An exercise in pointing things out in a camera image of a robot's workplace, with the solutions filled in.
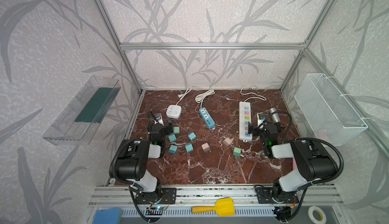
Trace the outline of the green plug adapter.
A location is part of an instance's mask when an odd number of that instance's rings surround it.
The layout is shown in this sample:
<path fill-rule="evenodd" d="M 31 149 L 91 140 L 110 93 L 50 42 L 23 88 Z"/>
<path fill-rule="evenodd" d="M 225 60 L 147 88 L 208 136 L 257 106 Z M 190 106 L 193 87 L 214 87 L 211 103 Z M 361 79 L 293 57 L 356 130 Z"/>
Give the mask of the green plug adapter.
<path fill-rule="evenodd" d="M 237 157 L 237 158 L 242 157 L 242 156 L 243 156 L 243 155 L 242 155 L 242 149 L 237 148 L 237 147 L 234 147 L 233 156 L 234 156 L 234 157 Z"/>
<path fill-rule="evenodd" d="M 179 127 L 173 127 L 173 133 L 174 134 L 179 134 L 180 133 L 180 128 Z"/>

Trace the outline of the white square power strip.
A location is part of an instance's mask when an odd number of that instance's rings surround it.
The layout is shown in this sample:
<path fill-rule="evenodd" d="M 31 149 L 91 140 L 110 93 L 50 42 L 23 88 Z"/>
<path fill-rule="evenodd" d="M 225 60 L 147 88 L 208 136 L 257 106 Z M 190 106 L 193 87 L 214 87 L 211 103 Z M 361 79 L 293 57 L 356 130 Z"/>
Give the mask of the white square power strip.
<path fill-rule="evenodd" d="M 166 110 L 166 116 L 171 119 L 178 119 L 182 113 L 180 105 L 170 105 Z"/>

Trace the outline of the blue power strip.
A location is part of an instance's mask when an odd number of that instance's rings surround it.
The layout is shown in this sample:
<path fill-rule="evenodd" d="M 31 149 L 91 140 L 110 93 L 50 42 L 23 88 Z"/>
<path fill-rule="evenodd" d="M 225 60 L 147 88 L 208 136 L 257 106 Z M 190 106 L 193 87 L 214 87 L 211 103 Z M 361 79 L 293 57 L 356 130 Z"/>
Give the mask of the blue power strip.
<path fill-rule="evenodd" d="M 210 116 L 209 112 L 207 111 L 206 108 L 200 108 L 199 109 L 199 112 L 201 114 L 201 117 L 203 118 L 203 120 L 205 121 L 205 124 L 206 126 L 208 127 L 208 129 L 212 129 L 215 127 L 215 122 L 214 120 L 212 119 L 212 117 Z"/>

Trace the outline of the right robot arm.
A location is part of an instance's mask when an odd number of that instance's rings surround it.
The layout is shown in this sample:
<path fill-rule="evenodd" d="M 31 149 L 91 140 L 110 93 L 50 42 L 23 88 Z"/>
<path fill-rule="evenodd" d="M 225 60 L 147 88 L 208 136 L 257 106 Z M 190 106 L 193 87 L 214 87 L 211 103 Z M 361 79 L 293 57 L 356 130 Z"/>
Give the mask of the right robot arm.
<path fill-rule="evenodd" d="M 337 179 L 344 170 L 344 159 L 332 144 L 317 138 L 297 138 L 278 142 L 283 127 L 279 119 L 267 120 L 277 116 L 275 110 L 263 118 L 257 126 L 248 123 L 248 134 L 259 137 L 263 142 L 264 154 L 273 159 L 293 158 L 296 168 L 275 180 L 271 188 L 273 198 L 280 198 L 305 191 L 308 187 Z"/>

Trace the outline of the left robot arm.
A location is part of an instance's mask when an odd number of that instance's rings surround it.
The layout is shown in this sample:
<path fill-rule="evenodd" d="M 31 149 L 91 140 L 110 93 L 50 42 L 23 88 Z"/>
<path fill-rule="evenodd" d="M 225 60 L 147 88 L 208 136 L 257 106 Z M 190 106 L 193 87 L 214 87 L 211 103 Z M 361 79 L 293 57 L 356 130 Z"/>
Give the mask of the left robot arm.
<path fill-rule="evenodd" d="M 109 167 L 109 176 L 138 194 L 161 196 L 160 180 L 147 170 L 149 159 L 163 158 L 166 137 L 173 132 L 172 123 L 166 126 L 160 113 L 148 113 L 148 139 L 123 140 Z"/>

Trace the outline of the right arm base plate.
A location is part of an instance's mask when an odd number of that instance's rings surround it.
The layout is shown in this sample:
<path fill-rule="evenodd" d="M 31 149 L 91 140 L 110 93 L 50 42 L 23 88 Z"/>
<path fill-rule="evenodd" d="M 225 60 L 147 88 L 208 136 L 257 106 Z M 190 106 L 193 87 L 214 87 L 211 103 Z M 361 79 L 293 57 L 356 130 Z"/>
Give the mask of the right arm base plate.
<path fill-rule="evenodd" d="M 254 187 L 259 204 L 298 204 L 299 198 L 296 192 L 285 192 L 279 187 Z"/>

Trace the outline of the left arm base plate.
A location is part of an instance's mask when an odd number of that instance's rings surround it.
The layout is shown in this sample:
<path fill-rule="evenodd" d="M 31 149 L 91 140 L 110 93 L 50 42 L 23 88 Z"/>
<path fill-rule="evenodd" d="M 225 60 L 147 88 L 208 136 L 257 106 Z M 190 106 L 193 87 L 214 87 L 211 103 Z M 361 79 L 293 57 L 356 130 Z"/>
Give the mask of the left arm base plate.
<path fill-rule="evenodd" d="M 135 201 L 137 204 L 152 204 L 154 202 L 159 202 L 162 204 L 175 204 L 176 197 L 176 188 L 161 188 L 156 189 L 154 192 L 150 193 L 137 193 L 135 196 Z"/>

